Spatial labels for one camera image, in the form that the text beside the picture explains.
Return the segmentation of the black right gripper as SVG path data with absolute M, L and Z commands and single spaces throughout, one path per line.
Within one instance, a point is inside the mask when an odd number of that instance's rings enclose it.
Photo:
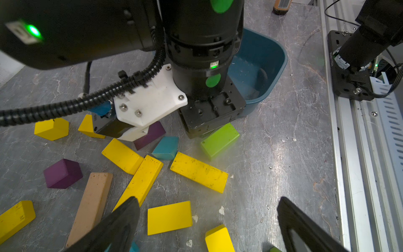
M 246 107 L 246 101 L 234 82 L 227 77 L 223 90 L 206 100 L 188 100 L 178 110 L 186 134 L 190 139 L 204 135 L 237 119 Z

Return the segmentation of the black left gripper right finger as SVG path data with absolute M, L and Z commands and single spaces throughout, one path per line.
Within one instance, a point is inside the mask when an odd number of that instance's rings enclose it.
M 278 222 L 287 252 L 346 252 L 287 197 L 277 207 Z

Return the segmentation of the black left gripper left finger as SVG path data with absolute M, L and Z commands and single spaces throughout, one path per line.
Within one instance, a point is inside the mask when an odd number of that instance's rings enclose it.
M 136 197 L 129 197 L 66 252 L 128 252 L 140 218 Z

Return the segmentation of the short yellow rectangular block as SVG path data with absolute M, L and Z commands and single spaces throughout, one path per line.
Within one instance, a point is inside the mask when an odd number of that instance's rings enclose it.
M 142 156 L 124 145 L 118 139 L 112 139 L 101 153 L 121 170 L 131 175 L 137 172 L 144 160 Z

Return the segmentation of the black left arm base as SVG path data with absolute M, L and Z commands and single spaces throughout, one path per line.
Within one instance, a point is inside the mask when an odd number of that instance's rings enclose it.
M 366 1 L 356 18 L 354 33 L 329 32 L 328 49 L 333 92 L 343 98 L 368 100 L 386 98 L 398 87 L 403 71 L 385 94 L 374 93 L 369 69 L 374 60 L 389 46 L 403 42 L 403 2 Z

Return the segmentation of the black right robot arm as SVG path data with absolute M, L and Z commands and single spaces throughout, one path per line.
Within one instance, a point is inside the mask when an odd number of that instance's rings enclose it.
M 246 101 L 228 75 L 243 1 L 1 1 L 1 51 L 41 70 L 153 51 L 144 70 L 54 104 L 1 111 L 1 126 L 92 113 L 95 133 L 135 141 L 178 111 L 190 138 L 237 119 Z

